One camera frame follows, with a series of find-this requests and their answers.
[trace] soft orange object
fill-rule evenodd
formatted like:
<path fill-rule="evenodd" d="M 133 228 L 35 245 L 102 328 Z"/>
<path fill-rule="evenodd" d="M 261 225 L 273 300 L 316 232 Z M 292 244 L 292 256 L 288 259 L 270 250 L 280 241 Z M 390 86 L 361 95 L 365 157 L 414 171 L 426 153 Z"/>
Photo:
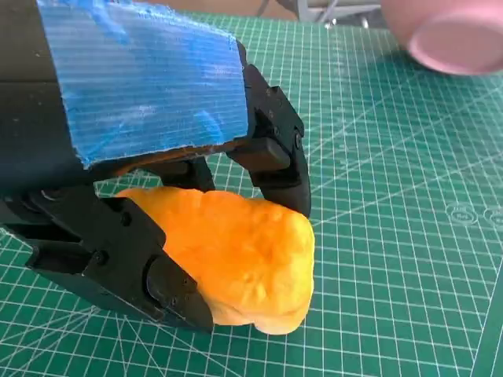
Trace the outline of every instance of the soft orange object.
<path fill-rule="evenodd" d="M 129 188 L 118 196 L 166 233 L 164 250 L 198 283 L 216 324 L 254 324 L 275 335 L 300 326 L 314 286 L 305 216 L 223 191 Z"/>

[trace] grid lines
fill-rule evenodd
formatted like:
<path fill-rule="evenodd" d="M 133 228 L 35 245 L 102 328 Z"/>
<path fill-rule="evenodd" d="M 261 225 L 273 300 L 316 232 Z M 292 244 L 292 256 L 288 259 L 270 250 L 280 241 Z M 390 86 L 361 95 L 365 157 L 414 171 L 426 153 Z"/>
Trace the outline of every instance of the grid lines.
<path fill-rule="evenodd" d="M 503 76 L 436 74 L 387 31 L 193 17 L 235 34 L 306 126 L 316 236 L 306 320 L 268 336 L 125 318 L 26 270 L 29 248 L 0 232 L 0 377 L 468 377 L 486 359 L 500 375 Z M 260 195 L 225 156 L 207 161 L 218 189 Z M 158 184 L 136 171 L 97 190 Z"/>

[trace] table surface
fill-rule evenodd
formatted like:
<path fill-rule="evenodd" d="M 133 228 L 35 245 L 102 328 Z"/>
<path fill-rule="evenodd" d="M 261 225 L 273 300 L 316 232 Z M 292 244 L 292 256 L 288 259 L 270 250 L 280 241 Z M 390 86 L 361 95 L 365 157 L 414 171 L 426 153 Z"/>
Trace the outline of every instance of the table surface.
<path fill-rule="evenodd" d="M 3 234 L 0 377 L 501 375 L 503 78 L 425 70 L 386 31 L 195 17 L 233 32 L 305 122 L 305 323 L 194 335 L 117 316 L 26 270 L 28 247 Z M 258 195 L 225 156 L 208 162 L 219 189 Z M 140 172 L 97 187 L 157 183 Z"/>

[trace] blue painter's tape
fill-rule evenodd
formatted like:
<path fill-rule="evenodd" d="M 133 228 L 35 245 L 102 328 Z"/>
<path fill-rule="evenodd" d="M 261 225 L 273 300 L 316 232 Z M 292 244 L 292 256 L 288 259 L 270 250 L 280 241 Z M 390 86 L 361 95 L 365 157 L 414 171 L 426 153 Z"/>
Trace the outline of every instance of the blue painter's tape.
<path fill-rule="evenodd" d="M 161 5 L 38 5 L 85 168 L 246 135 L 243 74 L 229 33 Z"/>

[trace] pink object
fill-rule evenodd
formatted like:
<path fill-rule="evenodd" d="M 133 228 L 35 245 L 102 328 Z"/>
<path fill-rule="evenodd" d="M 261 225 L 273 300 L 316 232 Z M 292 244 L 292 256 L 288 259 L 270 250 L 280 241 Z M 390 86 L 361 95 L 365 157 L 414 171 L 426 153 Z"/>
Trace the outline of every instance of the pink object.
<path fill-rule="evenodd" d="M 503 70 L 503 0 L 382 0 L 384 19 L 420 63 L 454 75 Z"/>

